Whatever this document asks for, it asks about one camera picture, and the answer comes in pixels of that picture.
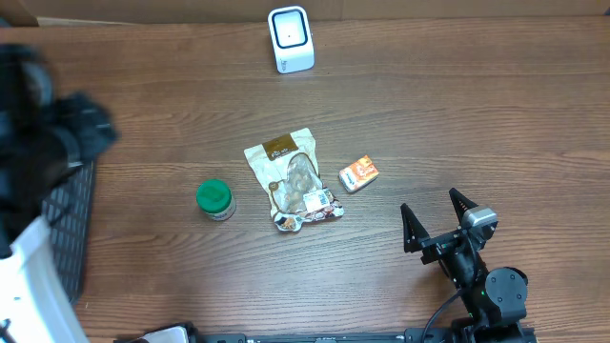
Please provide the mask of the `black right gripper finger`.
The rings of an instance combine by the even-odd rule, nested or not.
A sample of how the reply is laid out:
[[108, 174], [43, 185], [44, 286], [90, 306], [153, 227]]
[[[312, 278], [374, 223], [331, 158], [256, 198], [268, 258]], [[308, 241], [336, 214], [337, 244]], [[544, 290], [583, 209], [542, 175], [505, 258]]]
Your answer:
[[460, 223], [470, 223], [472, 209], [475, 209], [478, 204], [468, 199], [465, 195], [459, 192], [456, 188], [449, 190], [449, 195]]
[[403, 223], [403, 249], [405, 252], [418, 252], [424, 241], [430, 238], [411, 208], [403, 203], [400, 206]]

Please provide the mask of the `small orange box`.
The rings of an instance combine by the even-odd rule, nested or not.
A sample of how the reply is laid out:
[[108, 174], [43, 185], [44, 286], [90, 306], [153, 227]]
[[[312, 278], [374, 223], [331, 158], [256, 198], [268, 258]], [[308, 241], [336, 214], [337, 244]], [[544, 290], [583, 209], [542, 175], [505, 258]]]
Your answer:
[[373, 182], [379, 176], [379, 171], [368, 155], [357, 159], [350, 166], [338, 173], [338, 179], [347, 192], [357, 192]]

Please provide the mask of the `beige snack pouch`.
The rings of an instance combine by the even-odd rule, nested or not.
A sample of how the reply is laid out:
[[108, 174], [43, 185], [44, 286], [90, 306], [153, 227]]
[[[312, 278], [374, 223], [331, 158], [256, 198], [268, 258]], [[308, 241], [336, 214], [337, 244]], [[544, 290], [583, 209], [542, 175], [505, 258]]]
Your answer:
[[298, 232], [305, 224], [344, 215], [342, 204], [320, 177], [315, 147], [314, 136], [304, 128], [244, 151], [282, 232]]

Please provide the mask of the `green lid white jar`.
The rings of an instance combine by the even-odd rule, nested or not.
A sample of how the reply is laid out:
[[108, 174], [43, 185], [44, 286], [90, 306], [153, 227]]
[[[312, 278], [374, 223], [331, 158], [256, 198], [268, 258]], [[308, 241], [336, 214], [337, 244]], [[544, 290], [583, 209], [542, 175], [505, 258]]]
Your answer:
[[199, 208], [214, 221], [227, 220], [236, 210], [233, 192], [219, 179], [204, 181], [197, 189], [195, 199]]

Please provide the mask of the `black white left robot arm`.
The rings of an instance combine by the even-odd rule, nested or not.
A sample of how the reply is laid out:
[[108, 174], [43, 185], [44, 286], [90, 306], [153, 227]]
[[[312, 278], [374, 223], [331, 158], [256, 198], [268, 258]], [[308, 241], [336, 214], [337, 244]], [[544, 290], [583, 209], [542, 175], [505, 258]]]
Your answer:
[[1, 47], [1, 339], [85, 342], [53, 261], [43, 201], [116, 141], [87, 94], [56, 97], [42, 56]]

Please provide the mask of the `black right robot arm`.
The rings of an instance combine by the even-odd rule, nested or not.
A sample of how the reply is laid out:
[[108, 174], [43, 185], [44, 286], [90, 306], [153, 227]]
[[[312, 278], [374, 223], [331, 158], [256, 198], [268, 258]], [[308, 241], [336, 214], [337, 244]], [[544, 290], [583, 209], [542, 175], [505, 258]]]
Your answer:
[[407, 342], [535, 342], [535, 330], [523, 328], [527, 315], [528, 278], [521, 270], [488, 270], [480, 257], [495, 233], [498, 216], [457, 189], [449, 190], [457, 228], [432, 237], [407, 204], [400, 206], [403, 250], [421, 252], [424, 265], [437, 262], [456, 293], [428, 319], [422, 329], [407, 329]]

